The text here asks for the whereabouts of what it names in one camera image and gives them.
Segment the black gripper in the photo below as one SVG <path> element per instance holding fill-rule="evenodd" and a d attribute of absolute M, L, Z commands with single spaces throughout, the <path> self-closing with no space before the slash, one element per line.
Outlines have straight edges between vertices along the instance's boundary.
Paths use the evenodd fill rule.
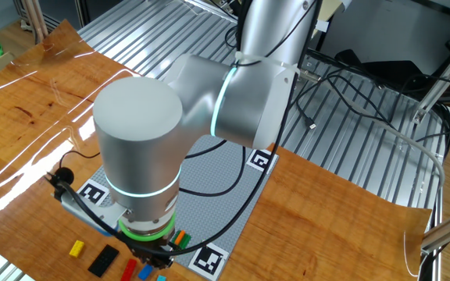
<path fill-rule="evenodd" d="M 125 238 L 128 241 L 127 247 L 131 254 L 141 263 L 153 265 L 158 269 L 167 269 L 173 264 L 173 256 L 155 253 L 156 251 L 167 252 L 171 250 L 169 246 L 170 237 L 168 235 L 149 242 L 137 241 L 128 236 L 125 236 Z"/>

